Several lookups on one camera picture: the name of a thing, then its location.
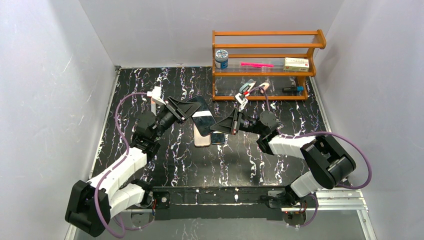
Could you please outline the black smartphone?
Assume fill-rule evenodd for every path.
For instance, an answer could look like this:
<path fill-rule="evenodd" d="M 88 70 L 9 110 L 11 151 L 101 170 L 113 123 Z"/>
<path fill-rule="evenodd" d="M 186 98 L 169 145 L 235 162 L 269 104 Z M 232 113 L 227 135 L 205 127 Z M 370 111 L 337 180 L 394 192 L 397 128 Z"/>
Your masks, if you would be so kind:
<path fill-rule="evenodd" d="M 219 131 L 214 131 L 210 134 L 210 143 L 212 145 L 223 145 L 226 143 L 226 134 Z"/>

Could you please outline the black remote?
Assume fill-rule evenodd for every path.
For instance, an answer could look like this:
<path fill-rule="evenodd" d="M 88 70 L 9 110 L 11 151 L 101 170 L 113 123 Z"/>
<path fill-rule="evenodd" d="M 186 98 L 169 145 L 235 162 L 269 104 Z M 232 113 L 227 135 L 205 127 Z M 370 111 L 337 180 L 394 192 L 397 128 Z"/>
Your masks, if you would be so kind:
<path fill-rule="evenodd" d="M 213 117 L 205 98 L 202 95 L 196 95 L 188 99 L 187 102 L 200 104 L 199 109 L 192 115 L 191 118 L 202 137 L 210 135 L 213 132 L 213 130 L 211 130 L 211 126 L 217 122 Z"/>

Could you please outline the pink phone case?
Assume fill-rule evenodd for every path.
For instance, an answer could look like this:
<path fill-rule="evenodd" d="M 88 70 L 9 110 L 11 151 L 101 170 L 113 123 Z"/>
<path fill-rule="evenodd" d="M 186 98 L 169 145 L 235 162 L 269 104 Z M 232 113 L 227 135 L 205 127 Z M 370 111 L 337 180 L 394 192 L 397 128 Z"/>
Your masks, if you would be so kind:
<path fill-rule="evenodd" d="M 193 125 L 193 133 L 194 133 L 195 147 L 201 148 L 201 147 L 209 147 L 211 145 L 210 135 L 202 136 L 195 124 Z"/>

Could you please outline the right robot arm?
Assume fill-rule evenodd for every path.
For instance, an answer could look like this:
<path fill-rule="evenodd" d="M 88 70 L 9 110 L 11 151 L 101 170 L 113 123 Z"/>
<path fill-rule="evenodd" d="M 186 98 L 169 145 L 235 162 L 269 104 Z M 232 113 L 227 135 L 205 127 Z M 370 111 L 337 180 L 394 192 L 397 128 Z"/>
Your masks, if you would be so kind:
<path fill-rule="evenodd" d="M 309 170 L 285 187 L 286 200 L 298 200 L 322 189 L 331 190 L 356 169 L 353 158 L 332 135 L 281 136 L 278 126 L 271 111 L 263 111 L 252 118 L 234 109 L 230 116 L 210 129 L 231 135 L 238 131 L 257 134 L 256 142 L 263 153 L 305 160 Z"/>

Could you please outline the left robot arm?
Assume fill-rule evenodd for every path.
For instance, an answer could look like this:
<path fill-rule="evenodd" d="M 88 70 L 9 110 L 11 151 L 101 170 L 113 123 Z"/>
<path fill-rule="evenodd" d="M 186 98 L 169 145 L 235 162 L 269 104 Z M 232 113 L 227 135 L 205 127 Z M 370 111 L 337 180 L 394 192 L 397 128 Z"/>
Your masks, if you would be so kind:
<path fill-rule="evenodd" d="M 141 204 L 151 191 L 149 184 L 142 180 L 134 180 L 128 185 L 125 182 L 157 154 L 160 148 L 157 138 L 174 123 L 184 123 L 201 107 L 198 102 L 173 97 L 166 100 L 154 98 L 154 102 L 162 105 L 161 111 L 143 112 L 137 118 L 131 141 L 127 140 L 120 125 L 115 125 L 125 144 L 125 153 L 97 176 L 88 181 L 79 180 L 72 186 L 64 216 L 66 222 L 92 237 L 98 237 L 104 231 L 120 239 L 125 236 L 127 227 L 122 225 L 122 232 L 117 233 L 109 226 L 111 219 L 128 207 Z"/>

